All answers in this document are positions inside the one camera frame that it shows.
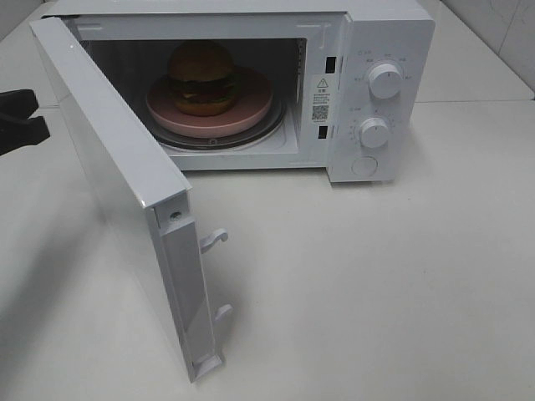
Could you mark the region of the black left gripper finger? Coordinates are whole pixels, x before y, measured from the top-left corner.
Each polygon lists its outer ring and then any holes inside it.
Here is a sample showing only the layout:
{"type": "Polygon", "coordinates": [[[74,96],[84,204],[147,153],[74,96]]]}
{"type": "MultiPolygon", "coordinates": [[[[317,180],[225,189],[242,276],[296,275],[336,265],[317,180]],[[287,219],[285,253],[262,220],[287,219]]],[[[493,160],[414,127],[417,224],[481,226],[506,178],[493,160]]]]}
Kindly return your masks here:
{"type": "Polygon", "coordinates": [[[1,92],[1,119],[28,119],[38,108],[38,100],[32,89],[1,92]]]}
{"type": "Polygon", "coordinates": [[[44,117],[15,119],[1,118],[1,155],[24,146],[39,145],[50,137],[44,117]]]}

